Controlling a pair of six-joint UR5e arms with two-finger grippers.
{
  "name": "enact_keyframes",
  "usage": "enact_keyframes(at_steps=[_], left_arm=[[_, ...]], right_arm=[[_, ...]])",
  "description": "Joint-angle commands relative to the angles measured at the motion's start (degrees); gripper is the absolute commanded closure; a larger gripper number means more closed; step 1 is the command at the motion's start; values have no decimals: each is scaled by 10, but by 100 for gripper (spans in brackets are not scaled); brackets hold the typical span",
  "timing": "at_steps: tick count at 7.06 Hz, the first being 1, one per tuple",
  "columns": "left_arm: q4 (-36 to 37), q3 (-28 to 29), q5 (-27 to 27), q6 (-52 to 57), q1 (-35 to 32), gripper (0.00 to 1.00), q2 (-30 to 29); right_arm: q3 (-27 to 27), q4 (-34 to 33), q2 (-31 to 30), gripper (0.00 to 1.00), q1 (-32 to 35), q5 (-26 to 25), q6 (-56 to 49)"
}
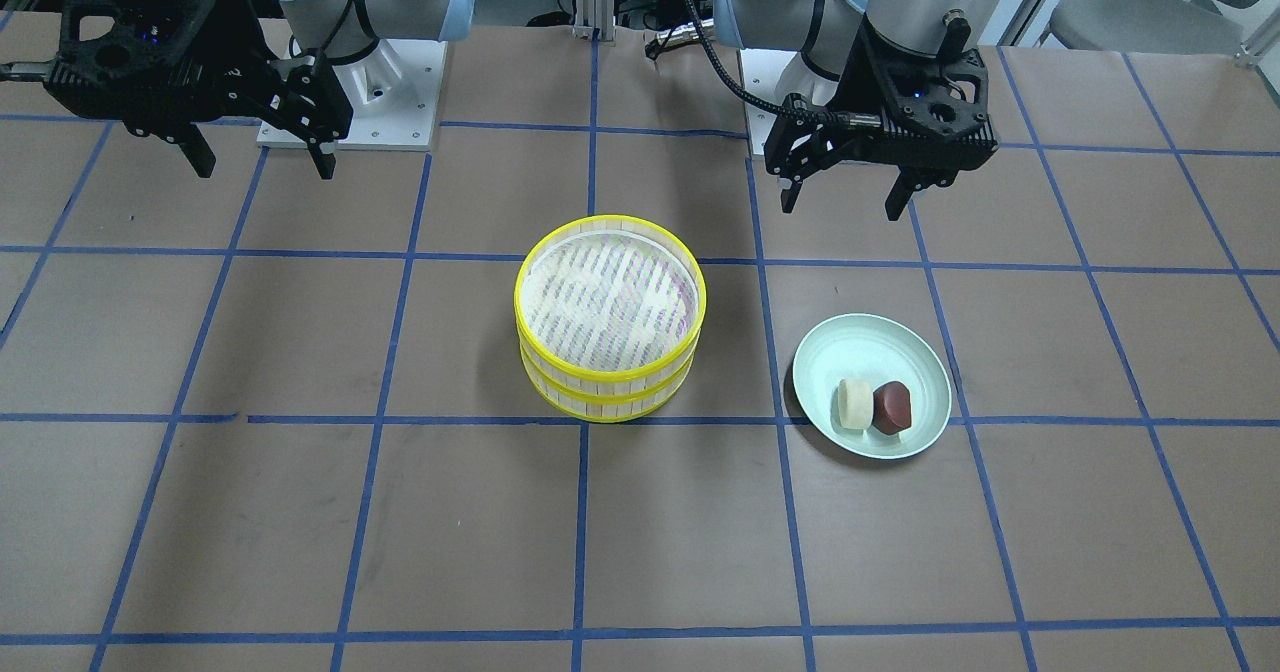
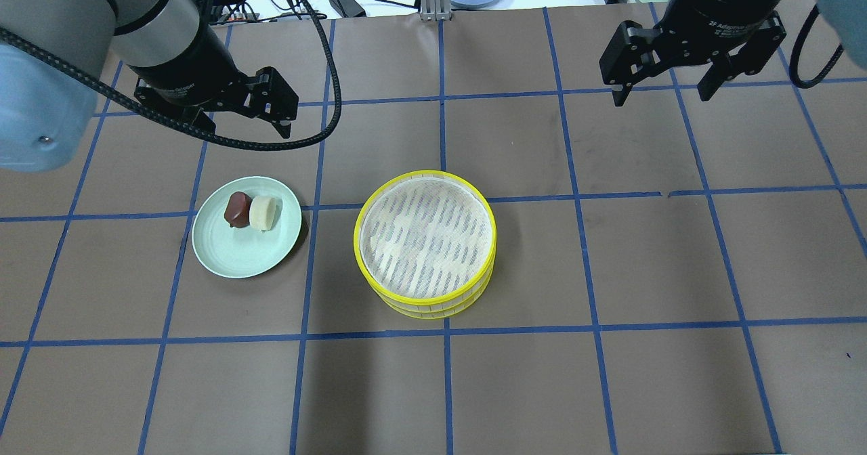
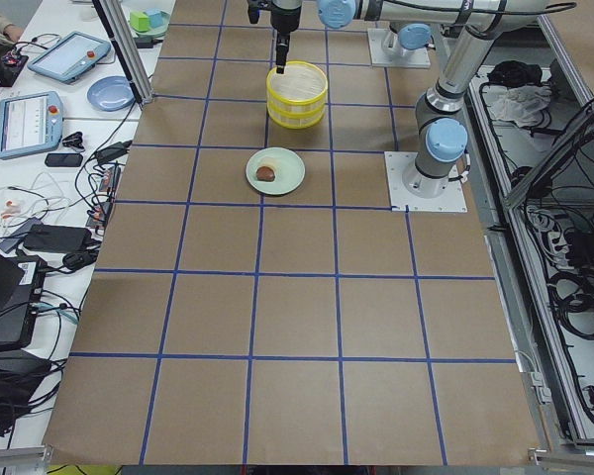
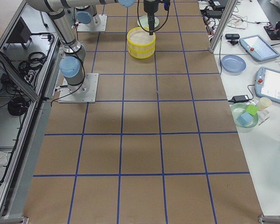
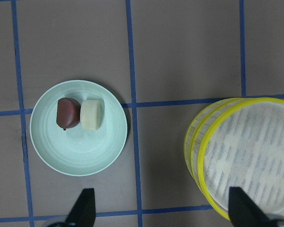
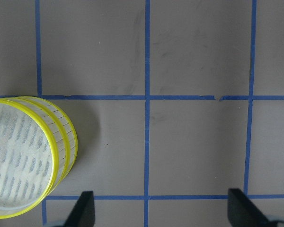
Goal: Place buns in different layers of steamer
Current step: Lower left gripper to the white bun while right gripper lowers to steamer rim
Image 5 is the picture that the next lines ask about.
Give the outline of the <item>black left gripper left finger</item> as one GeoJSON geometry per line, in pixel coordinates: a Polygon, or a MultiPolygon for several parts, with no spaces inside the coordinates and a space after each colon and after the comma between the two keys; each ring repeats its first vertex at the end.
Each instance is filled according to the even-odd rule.
{"type": "Polygon", "coordinates": [[[69,212],[65,224],[67,227],[93,227],[96,219],[95,191],[83,189],[69,212]]]}

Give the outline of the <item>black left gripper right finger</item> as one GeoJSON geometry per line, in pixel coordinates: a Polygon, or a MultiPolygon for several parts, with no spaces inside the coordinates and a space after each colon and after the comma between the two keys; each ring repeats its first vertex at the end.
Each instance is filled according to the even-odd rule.
{"type": "Polygon", "coordinates": [[[230,187],[228,214],[234,227],[270,227],[267,215],[240,188],[230,187]]]}

